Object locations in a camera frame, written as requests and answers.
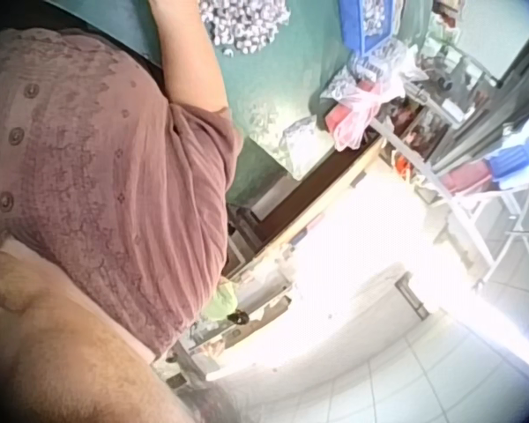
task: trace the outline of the button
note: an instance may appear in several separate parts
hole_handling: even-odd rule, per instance
[[[24,95],[28,99],[34,99],[39,94],[39,86],[37,84],[27,84],[24,89]]]
[[[9,192],[0,194],[0,210],[4,213],[10,212],[14,207],[14,196]]]
[[[20,128],[14,128],[10,131],[10,135],[8,136],[8,141],[11,145],[19,145],[24,140],[24,136],[26,135],[26,132]]]

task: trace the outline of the green table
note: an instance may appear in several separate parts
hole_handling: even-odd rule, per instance
[[[159,41],[147,0],[49,0],[123,45],[160,64]],[[321,88],[345,63],[337,0],[288,0],[292,17],[273,44],[255,55],[218,59],[233,117],[245,136],[228,200],[246,203],[285,170],[257,143],[294,121],[331,106],[319,101]],[[328,145],[322,132],[318,142]]]

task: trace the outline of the skin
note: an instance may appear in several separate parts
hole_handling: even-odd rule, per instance
[[[227,96],[196,0],[149,0],[175,103]],[[153,354],[63,271],[15,240],[0,250],[0,388],[20,421],[193,423],[148,364]]]
[[[197,0],[149,0],[149,4],[159,30],[168,97],[210,112],[226,108],[226,88]]]
[[[0,251],[0,387],[21,420],[192,423],[139,354],[52,277]]]

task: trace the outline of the blue plastic crate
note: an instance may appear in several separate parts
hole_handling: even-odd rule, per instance
[[[391,37],[394,18],[394,0],[384,0],[382,33],[367,36],[362,28],[364,16],[362,0],[339,0],[339,16],[343,42],[356,51],[361,57],[368,56],[373,50],[382,46]]]

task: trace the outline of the cloth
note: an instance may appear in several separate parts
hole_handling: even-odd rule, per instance
[[[157,355],[210,300],[241,143],[85,35],[0,33],[0,238],[60,265]]]
[[[202,317],[210,322],[221,322],[237,310],[237,296],[231,282],[218,286],[210,303],[202,311]]]
[[[466,163],[441,177],[441,182],[451,194],[474,191],[491,181],[492,174],[485,160]]]

